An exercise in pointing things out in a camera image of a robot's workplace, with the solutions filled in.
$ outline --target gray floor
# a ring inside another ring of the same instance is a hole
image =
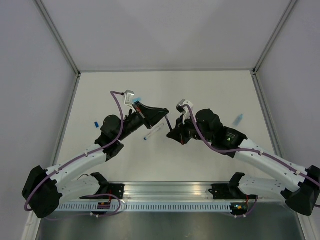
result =
[[[57,212],[55,217],[69,216]],[[96,219],[42,220],[37,240],[304,240],[297,215],[259,203],[247,218],[222,213],[122,212]]]

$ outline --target small blue object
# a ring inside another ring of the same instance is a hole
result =
[[[133,102],[134,102],[134,103],[137,102],[137,101],[141,102],[141,97],[137,97],[137,98],[134,98],[134,99],[133,99]]]
[[[232,123],[233,126],[238,126],[239,123],[242,121],[242,119],[244,119],[244,115],[240,114],[239,116],[236,117],[236,119],[234,120],[234,122]]]

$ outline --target robotic arm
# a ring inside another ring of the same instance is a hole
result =
[[[47,169],[37,166],[31,170],[22,195],[28,200],[33,193],[28,204],[38,218],[49,216],[59,204],[64,202],[83,196],[106,194],[109,183],[98,172],[80,180],[73,179],[94,166],[114,158],[124,147],[120,141],[142,125],[151,129],[169,113],[166,108],[145,106],[139,101],[133,103],[134,93],[132,91],[127,90],[122,95],[124,95],[124,104],[130,108],[123,125],[116,115],[109,115],[103,121],[101,136],[85,149],[84,153],[75,156],[63,166],[59,164]],[[109,147],[105,147],[114,141],[121,128],[122,132],[118,140]]]
[[[279,199],[297,213],[312,214],[320,194],[319,168],[311,166],[306,169],[267,152],[245,134],[223,126],[219,116],[210,109],[200,110],[195,120],[192,107],[192,103],[184,99],[178,103],[176,109],[182,115],[176,120],[175,128],[167,134],[168,138],[182,145],[190,139],[204,140],[215,152],[251,164],[274,178],[255,178],[237,172],[228,184],[234,198],[258,195]]]

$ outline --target white marker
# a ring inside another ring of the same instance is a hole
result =
[[[156,126],[156,127],[153,128],[143,139],[146,141],[146,140],[147,140],[148,138],[150,138],[153,134],[155,134],[156,132],[160,131],[164,125],[165,125],[164,123],[161,123],[159,126]]]

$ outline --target perforated metal strip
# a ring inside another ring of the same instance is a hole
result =
[[[126,212],[226,212],[230,213],[230,202],[129,202],[121,204],[119,211]],[[119,206],[112,201],[109,210],[98,209],[98,202],[72,201],[60,205],[56,211],[107,212]]]

